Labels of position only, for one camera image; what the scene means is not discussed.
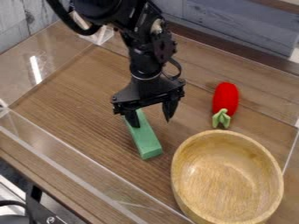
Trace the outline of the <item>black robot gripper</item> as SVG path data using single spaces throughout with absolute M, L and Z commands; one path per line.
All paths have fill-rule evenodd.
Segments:
M 182 78 L 165 75 L 158 75 L 152 80 L 132 78 L 126 86 L 112 96 L 113 113 L 124 114 L 129 125 L 138 128 L 136 110 L 161 103 L 162 115 L 165 121 L 169 121 L 177 109 L 178 100 L 184 97 L 184 85 Z

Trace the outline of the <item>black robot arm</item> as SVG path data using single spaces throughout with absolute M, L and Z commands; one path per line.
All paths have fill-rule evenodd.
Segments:
M 89 22 L 81 28 L 58 0 L 45 0 L 62 23 L 82 36 L 94 34 L 109 25 L 118 30 L 128 49 L 130 81 L 112 97 L 113 112 L 125 117 L 129 125 L 140 126 L 136 111 L 154 104 L 162 105 L 166 119 L 173 117 L 184 97 L 185 81 L 169 75 L 164 67 L 181 65 L 173 59 L 177 42 L 152 0 L 72 0 L 73 10 Z

